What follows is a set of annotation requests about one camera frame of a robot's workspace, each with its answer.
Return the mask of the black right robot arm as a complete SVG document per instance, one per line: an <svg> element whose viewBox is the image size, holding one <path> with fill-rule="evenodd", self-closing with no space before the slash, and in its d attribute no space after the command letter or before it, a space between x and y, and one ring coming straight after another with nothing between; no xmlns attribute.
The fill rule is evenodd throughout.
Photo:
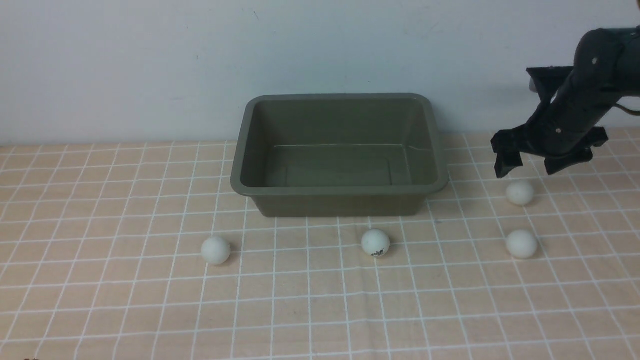
<svg viewBox="0 0 640 360"><path fill-rule="evenodd" d="M499 179L523 165L522 154L543 158L549 175L590 162L592 148L609 139L598 123L611 109L639 115L619 103L640 94L639 28L590 30L579 41L571 66L526 72L540 103L526 123L492 137Z"/></svg>

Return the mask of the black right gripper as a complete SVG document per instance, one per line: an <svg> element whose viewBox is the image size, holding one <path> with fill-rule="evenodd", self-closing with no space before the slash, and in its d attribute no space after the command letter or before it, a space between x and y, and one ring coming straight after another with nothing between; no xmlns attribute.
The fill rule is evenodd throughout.
<svg viewBox="0 0 640 360"><path fill-rule="evenodd" d="M598 123L614 104L611 89L562 85L551 101L538 105L526 123L494 135L491 146L496 154L496 177L503 179L522 167L522 153L545 158L549 176L592 161L590 148L600 148L610 139Z"/></svg>

